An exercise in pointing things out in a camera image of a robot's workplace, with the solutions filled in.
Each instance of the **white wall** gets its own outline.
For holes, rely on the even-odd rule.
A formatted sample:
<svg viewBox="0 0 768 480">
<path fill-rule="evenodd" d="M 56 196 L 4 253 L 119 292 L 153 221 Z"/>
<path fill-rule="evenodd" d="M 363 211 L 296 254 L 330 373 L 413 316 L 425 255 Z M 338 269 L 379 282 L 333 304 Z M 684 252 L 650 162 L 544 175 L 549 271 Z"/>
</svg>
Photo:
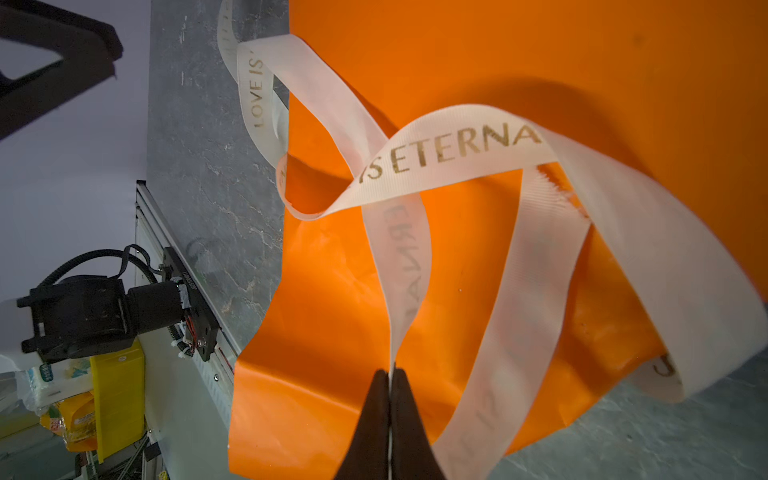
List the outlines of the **white wall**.
<svg viewBox="0 0 768 480">
<path fill-rule="evenodd" d="M 116 78 L 0 141 L 0 300 L 27 295 L 80 253 L 133 243 L 135 183 L 146 177 L 150 0 L 47 3 L 114 26 L 124 52 Z M 46 56 L 3 47 L 2 71 Z M 118 266 L 93 260 L 76 273 Z"/>
</svg>

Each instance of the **black cable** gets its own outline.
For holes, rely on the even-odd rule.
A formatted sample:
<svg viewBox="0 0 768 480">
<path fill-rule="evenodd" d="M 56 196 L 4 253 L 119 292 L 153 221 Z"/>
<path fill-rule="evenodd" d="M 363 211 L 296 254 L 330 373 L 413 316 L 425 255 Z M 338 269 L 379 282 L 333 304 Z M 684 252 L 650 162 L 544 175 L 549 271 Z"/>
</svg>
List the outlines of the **black cable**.
<svg viewBox="0 0 768 480">
<path fill-rule="evenodd" d="M 117 275 L 113 275 L 110 278 L 120 278 L 120 275 L 125 273 L 125 269 L 128 267 L 128 257 L 131 255 L 131 248 L 136 250 L 138 253 L 141 253 L 141 256 L 144 257 L 144 262 L 146 263 L 147 268 L 149 268 L 150 271 L 155 273 L 163 273 L 160 270 L 155 270 L 154 268 L 152 268 L 152 266 L 150 265 L 151 262 L 149 260 L 149 253 L 147 253 L 145 249 L 139 247 L 136 243 L 132 243 L 131 245 L 128 245 L 123 249 L 123 261 L 120 263 L 120 271 L 118 272 Z"/>
<path fill-rule="evenodd" d="M 128 471 L 131 470 L 131 467 L 136 462 L 136 459 L 139 458 L 139 456 L 144 451 L 144 449 L 147 448 L 148 443 L 149 443 L 149 437 L 144 435 L 144 437 L 141 440 L 141 443 L 139 444 L 138 450 L 134 452 L 134 456 L 132 456 L 131 459 L 128 460 L 128 463 L 123 467 L 123 471 L 120 472 L 120 476 L 118 477 L 118 480 L 123 480 L 125 476 L 128 475 Z"/>
<path fill-rule="evenodd" d="M 93 260 L 94 258 L 101 258 L 101 257 L 117 257 L 117 258 L 123 258 L 125 255 L 124 250 L 113 250 L 113 249 L 105 249 L 105 250 L 92 250 L 90 252 L 83 253 L 82 255 L 78 255 L 72 260 L 69 260 L 64 265 L 60 266 L 56 270 L 53 271 L 50 275 L 45 277 L 45 280 L 40 282 L 40 285 L 38 285 L 38 288 L 41 286 L 49 286 L 53 285 L 54 283 L 58 282 L 64 275 L 67 274 L 70 270 L 75 268 L 77 265 L 80 265 L 81 263 L 85 263 L 89 260 Z M 145 277 L 147 277 L 147 280 L 149 280 L 149 283 L 157 283 L 157 278 L 155 278 L 154 273 L 152 273 L 152 270 L 150 270 L 150 267 L 139 260 L 138 257 L 135 257 L 131 255 L 130 253 L 126 256 L 127 261 L 134 264 L 143 274 Z"/>
<path fill-rule="evenodd" d="M 187 345 L 185 342 L 181 341 L 181 339 L 183 339 L 184 337 L 176 329 L 175 325 L 169 325 L 168 326 L 168 332 L 170 333 L 171 338 L 173 338 L 176 341 L 176 346 L 179 347 L 179 350 L 181 352 L 184 352 L 184 355 L 186 355 L 186 356 L 193 356 L 194 355 L 194 351 L 190 348 L 190 346 Z"/>
<path fill-rule="evenodd" d="M 118 477 L 123 472 L 123 468 L 125 468 L 125 465 L 128 463 L 130 459 L 126 458 L 122 462 L 114 465 L 112 468 L 107 470 L 105 473 L 100 473 L 98 476 L 98 480 L 118 480 Z"/>
</svg>

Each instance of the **orange gift bag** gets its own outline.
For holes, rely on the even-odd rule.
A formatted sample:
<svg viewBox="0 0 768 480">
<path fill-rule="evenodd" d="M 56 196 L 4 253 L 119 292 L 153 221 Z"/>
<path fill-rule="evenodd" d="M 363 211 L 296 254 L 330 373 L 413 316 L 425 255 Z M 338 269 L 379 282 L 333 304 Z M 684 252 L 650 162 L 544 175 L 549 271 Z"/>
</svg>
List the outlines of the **orange gift bag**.
<svg viewBox="0 0 768 480">
<path fill-rule="evenodd" d="M 232 472 L 332 478 L 395 360 L 453 480 L 630 374 L 679 401 L 765 346 L 762 5 L 291 0 L 295 37 L 238 45 L 230 2 L 288 209 Z"/>
</svg>

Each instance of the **gray countertop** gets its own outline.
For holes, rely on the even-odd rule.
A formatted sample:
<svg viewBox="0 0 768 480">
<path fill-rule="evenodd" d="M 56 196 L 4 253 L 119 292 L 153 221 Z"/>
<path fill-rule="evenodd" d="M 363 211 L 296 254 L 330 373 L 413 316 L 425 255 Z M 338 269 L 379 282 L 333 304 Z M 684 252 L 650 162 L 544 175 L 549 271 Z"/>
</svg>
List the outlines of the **gray countertop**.
<svg viewBox="0 0 768 480">
<path fill-rule="evenodd" d="M 283 205 L 217 50 L 219 4 L 153 2 L 147 186 L 242 349 L 280 282 Z M 288 32 L 286 0 L 235 10 L 239 38 Z M 491 478 L 758 479 L 767 452 L 768 351 L 675 406 L 622 383 Z"/>
</svg>

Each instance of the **plastic packaging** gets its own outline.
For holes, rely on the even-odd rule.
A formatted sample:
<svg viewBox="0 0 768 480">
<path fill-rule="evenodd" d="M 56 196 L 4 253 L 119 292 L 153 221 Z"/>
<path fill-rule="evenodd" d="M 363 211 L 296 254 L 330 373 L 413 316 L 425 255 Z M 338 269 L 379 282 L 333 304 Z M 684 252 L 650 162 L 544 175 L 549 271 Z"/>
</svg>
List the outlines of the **plastic packaging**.
<svg viewBox="0 0 768 480">
<path fill-rule="evenodd" d="M 16 389 L 24 406 L 41 415 L 49 405 L 93 389 L 91 360 L 66 359 L 16 372 Z"/>
<path fill-rule="evenodd" d="M 98 447 L 96 408 L 91 392 L 56 402 L 40 417 L 40 425 L 61 436 L 70 452 L 89 452 Z"/>
</svg>

